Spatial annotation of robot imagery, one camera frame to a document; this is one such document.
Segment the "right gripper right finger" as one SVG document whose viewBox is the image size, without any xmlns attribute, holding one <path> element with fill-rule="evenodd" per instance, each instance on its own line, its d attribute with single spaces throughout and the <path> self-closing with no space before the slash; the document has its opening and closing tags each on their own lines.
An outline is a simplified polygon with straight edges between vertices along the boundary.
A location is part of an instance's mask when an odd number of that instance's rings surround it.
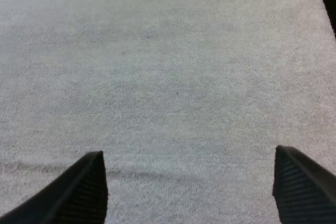
<svg viewBox="0 0 336 224">
<path fill-rule="evenodd" d="M 281 223 L 335 223 L 335 175 L 294 147 L 276 147 L 272 195 Z"/>
</svg>

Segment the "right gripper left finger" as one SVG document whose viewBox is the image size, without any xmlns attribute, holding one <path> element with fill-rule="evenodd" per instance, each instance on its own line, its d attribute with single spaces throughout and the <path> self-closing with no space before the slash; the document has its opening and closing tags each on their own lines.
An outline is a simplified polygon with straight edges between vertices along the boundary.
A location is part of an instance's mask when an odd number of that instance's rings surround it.
<svg viewBox="0 0 336 224">
<path fill-rule="evenodd" d="M 1 223 L 104 223 L 107 208 L 103 151 L 89 152 Z"/>
</svg>

